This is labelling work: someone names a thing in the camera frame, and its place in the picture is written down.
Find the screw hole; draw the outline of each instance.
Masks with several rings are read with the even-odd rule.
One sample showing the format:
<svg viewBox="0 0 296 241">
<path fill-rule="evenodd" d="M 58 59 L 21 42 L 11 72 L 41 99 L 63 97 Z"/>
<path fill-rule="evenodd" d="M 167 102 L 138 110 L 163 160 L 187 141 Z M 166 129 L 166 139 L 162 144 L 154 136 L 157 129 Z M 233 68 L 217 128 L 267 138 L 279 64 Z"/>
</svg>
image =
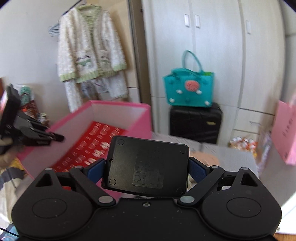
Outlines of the screw hole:
<svg viewBox="0 0 296 241">
<path fill-rule="evenodd" d="M 151 203 L 150 202 L 144 202 L 143 203 L 143 207 L 150 207 L 151 206 Z"/>
</svg>

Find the pink box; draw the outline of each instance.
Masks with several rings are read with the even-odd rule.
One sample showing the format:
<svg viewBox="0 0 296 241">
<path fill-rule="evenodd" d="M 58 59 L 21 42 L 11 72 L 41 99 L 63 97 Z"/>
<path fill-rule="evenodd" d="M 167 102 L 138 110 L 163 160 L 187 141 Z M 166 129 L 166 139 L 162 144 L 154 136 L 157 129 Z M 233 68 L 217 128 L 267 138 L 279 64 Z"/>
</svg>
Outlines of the pink box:
<svg viewBox="0 0 296 241">
<path fill-rule="evenodd" d="M 128 102 L 89 101 L 72 114 L 54 124 L 50 131 L 65 136 L 65 141 L 50 146 L 26 148 L 18 155 L 33 178 L 52 166 L 77 142 L 91 122 L 97 121 L 125 129 L 123 135 L 151 139 L 150 106 Z"/>
</svg>

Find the white fluffy cardigan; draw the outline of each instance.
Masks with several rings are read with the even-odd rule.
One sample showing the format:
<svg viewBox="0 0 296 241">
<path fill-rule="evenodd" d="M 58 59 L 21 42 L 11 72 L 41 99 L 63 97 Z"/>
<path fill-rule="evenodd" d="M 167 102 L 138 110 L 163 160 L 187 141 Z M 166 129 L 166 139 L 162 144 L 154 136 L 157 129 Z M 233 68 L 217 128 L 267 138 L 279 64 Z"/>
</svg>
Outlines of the white fluffy cardigan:
<svg viewBox="0 0 296 241">
<path fill-rule="evenodd" d="M 96 5 L 70 10 L 60 20 L 58 74 L 71 112 L 85 99 L 80 83 L 99 79 L 112 98 L 127 97 L 126 61 L 110 14 Z"/>
</svg>

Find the floor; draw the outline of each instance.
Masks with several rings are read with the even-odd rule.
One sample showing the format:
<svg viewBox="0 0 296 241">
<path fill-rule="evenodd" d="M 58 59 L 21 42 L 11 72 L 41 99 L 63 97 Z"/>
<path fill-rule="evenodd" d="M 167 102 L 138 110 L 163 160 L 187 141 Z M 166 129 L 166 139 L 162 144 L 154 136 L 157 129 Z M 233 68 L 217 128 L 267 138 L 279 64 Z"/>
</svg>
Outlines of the floor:
<svg viewBox="0 0 296 241">
<path fill-rule="evenodd" d="M 296 241 L 296 235 L 275 234 L 274 237 L 278 241 Z"/>
</svg>

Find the clothes hanger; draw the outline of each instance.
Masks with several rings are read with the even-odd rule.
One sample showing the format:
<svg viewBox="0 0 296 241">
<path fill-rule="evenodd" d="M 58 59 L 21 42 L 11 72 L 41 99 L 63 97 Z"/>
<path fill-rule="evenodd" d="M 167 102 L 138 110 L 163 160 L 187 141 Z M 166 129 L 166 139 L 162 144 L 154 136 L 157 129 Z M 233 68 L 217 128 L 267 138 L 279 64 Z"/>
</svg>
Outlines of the clothes hanger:
<svg viewBox="0 0 296 241">
<path fill-rule="evenodd" d="M 70 7 L 66 12 L 64 12 L 63 14 L 62 14 L 62 16 L 64 16 L 66 13 L 68 13 L 72 8 L 74 8 L 76 5 L 78 5 L 80 2 L 82 2 L 83 0 L 79 0 L 78 2 L 76 2 L 72 7 Z"/>
</svg>

